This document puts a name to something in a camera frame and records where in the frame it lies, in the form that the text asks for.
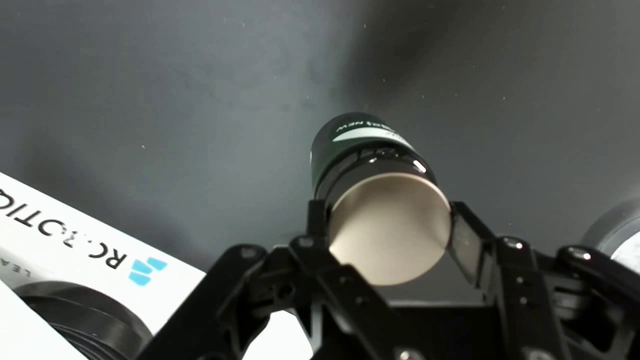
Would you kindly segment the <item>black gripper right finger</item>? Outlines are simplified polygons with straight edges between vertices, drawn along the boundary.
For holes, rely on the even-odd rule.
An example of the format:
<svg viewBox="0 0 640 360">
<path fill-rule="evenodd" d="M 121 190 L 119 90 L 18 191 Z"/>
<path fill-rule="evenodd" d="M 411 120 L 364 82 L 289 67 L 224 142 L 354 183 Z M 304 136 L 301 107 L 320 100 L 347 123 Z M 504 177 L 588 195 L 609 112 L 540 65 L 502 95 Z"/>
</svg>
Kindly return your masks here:
<svg viewBox="0 0 640 360">
<path fill-rule="evenodd" d="M 548 256 L 454 202 L 448 253 L 498 309 L 508 360 L 640 360 L 640 275 L 600 249 Z"/>
</svg>

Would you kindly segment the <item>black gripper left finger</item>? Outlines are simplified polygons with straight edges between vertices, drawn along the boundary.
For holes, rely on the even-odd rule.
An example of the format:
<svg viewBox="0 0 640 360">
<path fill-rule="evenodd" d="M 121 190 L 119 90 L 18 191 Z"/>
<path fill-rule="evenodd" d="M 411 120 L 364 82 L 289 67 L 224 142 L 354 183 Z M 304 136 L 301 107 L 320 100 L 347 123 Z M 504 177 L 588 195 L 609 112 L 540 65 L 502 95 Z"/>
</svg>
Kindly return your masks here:
<svg viewBox="0 0 640 360">
<path fill-rule="evenodd" d="M 391 307 L 329 251 L 329 219 L 310 199 L 306 231 L 286 245 L 229 248 L 137 360 L 242 360 L 279 309 L 303 321 L 313 360 L 391 360 Z"/>
</svg>

